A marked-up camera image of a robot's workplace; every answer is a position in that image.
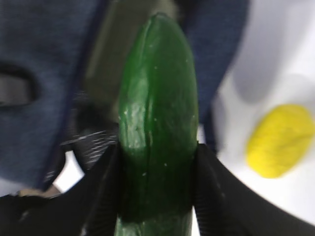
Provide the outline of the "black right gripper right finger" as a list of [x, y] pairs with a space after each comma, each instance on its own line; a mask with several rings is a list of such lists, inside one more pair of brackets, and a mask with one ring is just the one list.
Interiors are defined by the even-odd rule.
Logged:
[[195, 155], [193, 205], [202, 236], [313, 236], [315, 228], [238, 180], [204, 144]]

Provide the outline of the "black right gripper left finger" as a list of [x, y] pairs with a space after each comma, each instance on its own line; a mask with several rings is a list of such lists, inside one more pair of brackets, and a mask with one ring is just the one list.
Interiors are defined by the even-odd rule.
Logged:
[[54, 198], [0, 199], [2, 236], [112, 236], [120, 199], [121, 157], [111, 145], [67, 192]]

